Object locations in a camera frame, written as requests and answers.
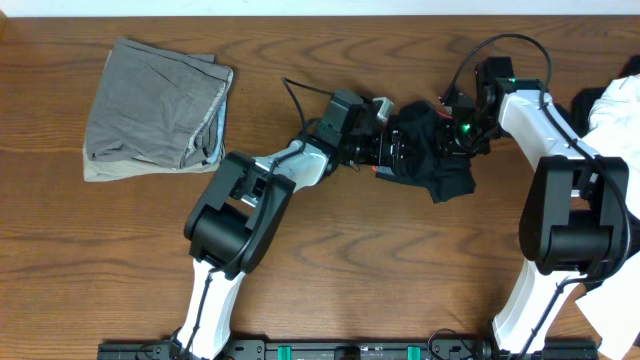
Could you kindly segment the black pants red waistband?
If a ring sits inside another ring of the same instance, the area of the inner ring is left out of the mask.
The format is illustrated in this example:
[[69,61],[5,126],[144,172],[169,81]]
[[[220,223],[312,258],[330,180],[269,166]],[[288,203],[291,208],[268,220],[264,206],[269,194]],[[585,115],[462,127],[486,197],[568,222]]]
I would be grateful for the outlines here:
[[389,119],[389,128],[398,130],[412,145],[414,155],[391,168],[376,167],[376,177],[402,185],[426,188],[434,203],[472,194],[476,183],[468,158],[442,157],[438,153],[436,126],[444,120],[432,103],[416,101],[402,107]]

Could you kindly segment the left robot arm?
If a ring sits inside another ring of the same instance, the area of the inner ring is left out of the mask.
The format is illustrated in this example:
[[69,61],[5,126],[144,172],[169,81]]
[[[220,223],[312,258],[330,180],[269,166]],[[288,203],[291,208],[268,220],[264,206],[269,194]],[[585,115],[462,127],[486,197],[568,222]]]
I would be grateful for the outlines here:
[[214,359],[222,352],[241,283],[264,258],[295,192],[341,165],[391,169],[406,155],[406,136],[388,125],[393,109],[386,97],[337,90],[323,116],[303,121],[286,148],[223,158],[185,223],[194,285],[172,358]]

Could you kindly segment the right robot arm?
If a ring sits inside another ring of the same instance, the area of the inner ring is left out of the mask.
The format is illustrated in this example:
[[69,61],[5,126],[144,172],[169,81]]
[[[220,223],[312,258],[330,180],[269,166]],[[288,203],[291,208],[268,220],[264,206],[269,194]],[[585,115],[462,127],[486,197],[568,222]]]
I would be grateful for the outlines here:
[[615,274],[631,250],[625,203],[629,169],[586,145],[556,110],[543,81],[518,78],[508,57],[475,68],[476,96],[450,88],[438,131],[446,158],[487,154],[511,136],[534,170],[519,221],[524,262],[506,305],[491,322],[486,359],[580,359],[586,345],[545,347],[551,323],[580,284]]

